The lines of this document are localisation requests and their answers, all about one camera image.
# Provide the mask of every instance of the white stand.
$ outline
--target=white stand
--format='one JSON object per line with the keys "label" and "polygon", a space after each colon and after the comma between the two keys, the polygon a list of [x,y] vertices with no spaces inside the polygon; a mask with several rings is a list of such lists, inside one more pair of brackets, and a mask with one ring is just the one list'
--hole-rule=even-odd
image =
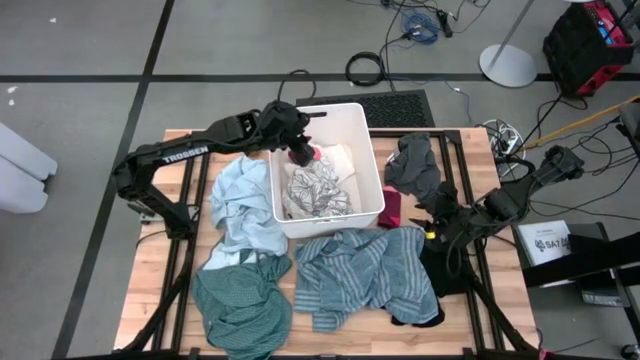
{"label": "white stand", "polygon": [[527,86],[538,75],[531,55],[515,46],[507,45],[533,4],[528,0],[516,22],[500,45],[491,45],[480,54],[480,68],[491,81],[506,87]]}

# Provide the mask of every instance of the white cable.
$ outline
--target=white cable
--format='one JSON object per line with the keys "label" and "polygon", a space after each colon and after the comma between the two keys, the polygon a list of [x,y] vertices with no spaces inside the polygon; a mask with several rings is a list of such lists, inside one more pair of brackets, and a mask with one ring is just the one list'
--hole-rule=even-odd
{"label": "white cable", "polygon": [[[500,119],[487,120],[482,125],[489,127],[489,124],[493,124],[493,123],[496,124],[496,128],[495,129],[492,128],[492,129],[494,129],[495,132],[500,134],[499,137],[496,136],[495,133],[492,133],[489,135],[492,152],[494,152],[494,149],[496,149],[496,146],[495,146],[496,143],[499,144],[497,147],[497,150],[494,152],[494,157],[504,157],[505,155],[512,155],[512,151],[518,145],[518,142],[520,142],[520,144],[524,142],[522,135],[520,135],[520,132],[518,132],[516,128],[514,128],[513,126],[507,124],[506,122]],[[499,143],[501,140],[504,141],[503,136],[506,136],[508,139],[507,140],[508,147],[504,151],[501,148],[502,144]],[[527,152],[523,151],[522,160],[525,160],[526,156],[527,156]],[[518,166],[519,164],[510,165],[506,171],[500,174],[500,178],[503,178],[505,175],[508,175],[511,171],[513,171],[513,169],[515,169]]]}

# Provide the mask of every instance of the black fabric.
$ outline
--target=black fabric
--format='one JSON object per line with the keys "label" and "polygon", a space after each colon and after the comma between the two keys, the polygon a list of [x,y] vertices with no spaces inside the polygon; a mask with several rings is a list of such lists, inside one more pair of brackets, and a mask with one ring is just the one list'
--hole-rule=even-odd
{"label": "black fabric", "polygon": [[[445,314],[444,314],[444,310],[442,310],[442,307],[440,307],[440,302],[438,302],[438,315],[436,315],[436,317],[434,317],[433,319],[427,321],[426,323],[422,323],[422,324],[411,324],[411,326],[413,327],[419,327],[419,328],[428,328],[428,327],[434,327],[436,325],[440,325],[442,324],[442,322],[444,321],[445,318]],[[395,316],[391,317],[391,323],[393,325],[396,326],[403,326],[406,325],[406,323],[401,322],[400,320],[396,319]]]}
{"label": "black fabric", "polygon": [[[447,274],[446,252],[436,252],[431,246],[432,244],[429,241],[425,242],[422,253],[420,254],[420,262],[427,271],[436,296],[442,298],[447,295],[465,293],[467,288],[465,283],[459,278],[452,278]],[[449,261],[451,261],[452,269],[459,267],[457,256],[451,256]]]}

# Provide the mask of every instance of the gray cloth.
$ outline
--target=gray cloth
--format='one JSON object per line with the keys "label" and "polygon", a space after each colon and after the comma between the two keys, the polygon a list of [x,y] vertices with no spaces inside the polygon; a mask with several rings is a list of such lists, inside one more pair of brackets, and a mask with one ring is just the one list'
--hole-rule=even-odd
{"label": "gray cloth", "polygon": [[405,135],[398,141],[399,153],[384,167],[384,182],[403,194],[413,194],[433,212],[440,185],[440,170],[431,151],[429,133]]}
{"label": "gray cloth", "polygon": [[313,331],[332,332],[364,306],[385,307],[399,321],[425,323],[438,302],[420,263],[424,232],[347,229],[296,247],[293,308],[312,313]]}
{"label": "gray cloth", "polygon": [[333,165],[324,158],[295,166],[282,203],[292,219],[353,214],[349,194],[338,187]]}

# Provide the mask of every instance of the wooden table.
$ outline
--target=wooden table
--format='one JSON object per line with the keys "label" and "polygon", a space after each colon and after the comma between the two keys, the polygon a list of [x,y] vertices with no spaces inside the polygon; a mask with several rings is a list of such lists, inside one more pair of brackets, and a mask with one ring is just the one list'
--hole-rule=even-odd
{"label": "wooden table", "polygon": [[[465,152],[469,177],[473,194],[479,198],[484,193],[498,187],[498,177],[489,149],[487,134],[484,129],[459,129]],[[167,130],[164,140],[180,137],[190,130]],[[387,157],[396,148],[397,138],[372,139],[377,159],[378,169],[382,179],[384,164]],[[438,166],[442,169],[438,140],[433,139],[432,146]],[[449,144],[450,154],[455,154],[453,146]],[[209,195],[216,175],[222,168],[238,155],[210,155],[209,173],[205,199],[203,203],[202,221],[198,233],[196,255],[193,269],[197,269],[209,257],[212,247],[222,236],[222,232],[213,228],[211,224],[211,203]],[[455,156],[451,157],[456,186],[462,189],[459,168]],[[188,203],[195,201],[195,184],[197,182],[199,160],[194,166],[191,194]],[[163,167],[157,171],[154,184],[172,201],[178,201],[183,177],[184,162]],[[463,191],[460,202],[464,203]],[[410,225],[409,218],[426,218],[424,211],[414,208],[413,196],[402,197],[402,225]],[[163,224],[157,223],[142,227],[140,236],[162,230]],[[513,240],[510,229],[500,234]],[[289,250],[294,248],[290,240]],[[137,249],[129,288],[125,298],[120,326],[114,348],[121,348],[129,343],[136,333],[146,323],[156,308],[162,287],[169,241],[164,234],[146,239]],[[538,343],[536,326],[529,304],[527,289],[524,284],[518,255],[513,246],[501,241],[489,241],[486,249],[487,261],[493,281],[496,301],[513,325],[534,346]],[[182,257],[178,258],[177,269],[182,265]],[[295,265],[280,281],[280,287],[289,301],[293,300],[296,282]],[[465,295],[447,296],[440,300],[446,313],[444,323],[430,329],[420,329],[410,326],[394,326],[390,323],[390,315],[384,310],[365,309],[353,314],[340,331],[334,334],[318,334],[311,331],[311,315],[294,313],[293,324],[289,338],[276,354],[279,355],[439,355],[460,354],[463,347],[473,347],[473,334]],[[488,347],[493,346],[487,312],[481,301],[480,318],[482,320],[485,342]],[[173,308],[167,315],[167,326],[163,339],[163,347],[169,347],[171,330],[175,317]],[[204,337],[202,317],[198,312],[191,295],[187,305],[185,326],[182,334],[181,353],[188,353],[191,347],[199,347],[202,354],[224,354],[220,349],[209,345]]]}

